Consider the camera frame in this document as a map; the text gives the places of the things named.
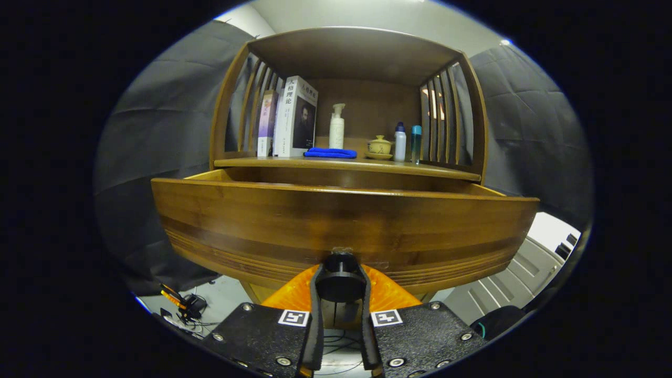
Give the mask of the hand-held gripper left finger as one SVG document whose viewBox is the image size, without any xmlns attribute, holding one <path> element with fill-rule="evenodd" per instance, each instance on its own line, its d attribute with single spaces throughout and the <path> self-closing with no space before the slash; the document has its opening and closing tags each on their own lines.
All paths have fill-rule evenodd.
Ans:
<svg viewBox="0 0 672 378">
<path fill-rule="evenodd" d="M 312 377 L 321 368 L 324 328 L 316 281 L 308 268 L 261 304 L 242 303 L 205 337 L 209 354 L 242 377 Z"/>
</svg>

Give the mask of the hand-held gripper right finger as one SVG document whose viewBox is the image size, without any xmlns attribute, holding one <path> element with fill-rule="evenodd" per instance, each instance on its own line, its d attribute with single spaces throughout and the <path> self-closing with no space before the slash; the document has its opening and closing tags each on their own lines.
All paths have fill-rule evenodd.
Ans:
<svg viewBox="0 0 672 378">
<path fill-rule="evenodd" d="M 475 354 L 486 340 L 441 301 L 423 303 L 365 264 L 361 334 L 373 377 L 428 377 Z"/>
</svg>

